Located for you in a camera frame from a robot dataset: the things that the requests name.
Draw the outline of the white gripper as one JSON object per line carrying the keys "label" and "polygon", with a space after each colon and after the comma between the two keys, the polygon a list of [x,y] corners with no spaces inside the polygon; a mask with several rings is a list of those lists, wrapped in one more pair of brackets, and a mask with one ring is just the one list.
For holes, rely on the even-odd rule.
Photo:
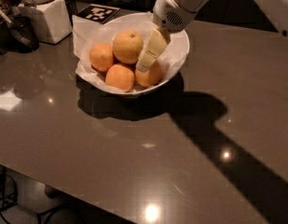
{"label": "white gripper", "polygon": [[136,69],[147,72],[171,42],[171,34],[177,33],[195,19],[197,13],[177,4],[175,0],[157,0],[153,7],[154,28],[144,44]]}

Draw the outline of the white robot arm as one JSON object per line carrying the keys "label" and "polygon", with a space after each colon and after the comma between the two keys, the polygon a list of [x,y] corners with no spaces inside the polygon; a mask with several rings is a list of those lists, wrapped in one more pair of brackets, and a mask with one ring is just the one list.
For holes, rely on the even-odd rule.
{"label": "white robot arm", "polygon": [[[183,31],[210,0],[157,0],[152,29],[136,68],[147,72],[171,42],[171,34]],[[274,27],[288,38],[288,0],[254,0]]]}

